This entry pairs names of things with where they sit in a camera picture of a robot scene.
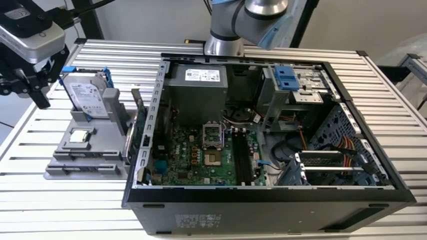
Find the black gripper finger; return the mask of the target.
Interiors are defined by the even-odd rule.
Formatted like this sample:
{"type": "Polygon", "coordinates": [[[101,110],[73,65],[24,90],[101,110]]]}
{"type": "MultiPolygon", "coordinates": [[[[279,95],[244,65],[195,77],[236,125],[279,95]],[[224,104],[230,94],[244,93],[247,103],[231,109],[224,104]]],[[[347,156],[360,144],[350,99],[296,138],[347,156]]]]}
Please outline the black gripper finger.
{"type": "Polygon", "coordinates": [[[37,75],[19,78],[15,74],[0,74],[0,94],[8,96],[16,93],[23,98],[31,98],[39,109],[45,108],[45,79],[37,75]]]}
{"type": "Polygon", "coordinates": [[[39,108],[48,108],[51,106],[43,89],[49,88],[49,85],[57,81],[68,56],[69,49],[65,45],[63,50],[49,57],[47,64],[36,73],[36,85],[33,87],[32,100],[39,108]]]}

